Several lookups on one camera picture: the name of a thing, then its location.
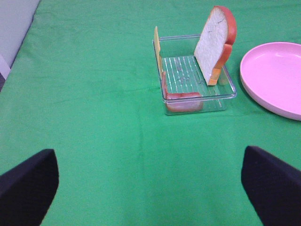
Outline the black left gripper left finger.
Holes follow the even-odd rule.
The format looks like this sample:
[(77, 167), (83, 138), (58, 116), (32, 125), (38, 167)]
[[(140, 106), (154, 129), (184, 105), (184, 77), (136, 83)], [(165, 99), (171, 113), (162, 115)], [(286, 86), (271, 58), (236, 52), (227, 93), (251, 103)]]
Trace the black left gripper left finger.
[(0, 224), (39, 226), (59, 185), (57, 158), (44, 149), (0, 177)]

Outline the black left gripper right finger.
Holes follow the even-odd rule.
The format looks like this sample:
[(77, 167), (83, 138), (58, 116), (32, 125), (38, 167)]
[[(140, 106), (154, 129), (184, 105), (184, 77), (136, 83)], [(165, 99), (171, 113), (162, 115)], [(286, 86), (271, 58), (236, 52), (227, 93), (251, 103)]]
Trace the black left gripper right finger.
[(257, 146), (248, 146), (241, 182), (263, 225), (301, 224), (300, 170)]

